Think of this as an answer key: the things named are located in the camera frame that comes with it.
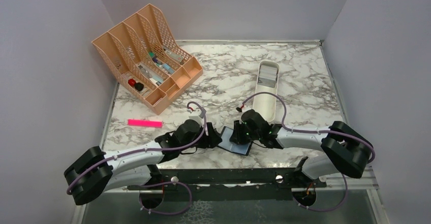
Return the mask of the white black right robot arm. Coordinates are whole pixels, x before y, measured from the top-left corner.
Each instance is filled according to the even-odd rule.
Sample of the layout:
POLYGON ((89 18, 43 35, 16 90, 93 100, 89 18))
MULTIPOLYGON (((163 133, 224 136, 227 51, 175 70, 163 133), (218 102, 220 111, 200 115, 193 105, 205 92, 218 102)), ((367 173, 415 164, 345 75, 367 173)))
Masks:
POLYGON ((335 121, 327 129, 288 129, 280 123, 270 124, 253 109, 234 122, 228 141, 236 145, 259 141, 269 149, 303 148, 323 152, 313 158, 304 157, 295 168, 291 178, 301 187, 334 173, 359 179, 374 156, 370 142, 342 121, 335 121))

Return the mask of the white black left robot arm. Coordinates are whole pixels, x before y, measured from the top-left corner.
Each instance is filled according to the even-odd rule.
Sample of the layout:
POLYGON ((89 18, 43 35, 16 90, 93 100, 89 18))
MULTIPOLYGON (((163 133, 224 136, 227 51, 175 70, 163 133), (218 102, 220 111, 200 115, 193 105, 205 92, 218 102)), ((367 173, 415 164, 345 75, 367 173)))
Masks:
POLYGON ((179 157, 188 148, 214 148, 221 142, 222 135, 212 123, 200 125, 188 119, 177 130, 141 147, 107 152, 91 147, 64 171, 67 194, 80 206, 113 188, 141 184, 155 188, 160 182, 159 174, 151 170, 155 165, 179 157))

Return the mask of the black leather card holder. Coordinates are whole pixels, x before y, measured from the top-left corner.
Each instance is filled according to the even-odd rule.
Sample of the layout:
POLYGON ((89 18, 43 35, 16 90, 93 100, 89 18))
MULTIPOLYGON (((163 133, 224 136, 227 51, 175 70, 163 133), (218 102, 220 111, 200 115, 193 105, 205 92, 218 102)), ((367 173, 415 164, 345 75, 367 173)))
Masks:
POLYGON ((247 143, 234 141, 234 129, 224 126, 220 137, 222 141, 217 145, 218 148, 230 153, 248 156, 252 147, 252 141, 247 143))

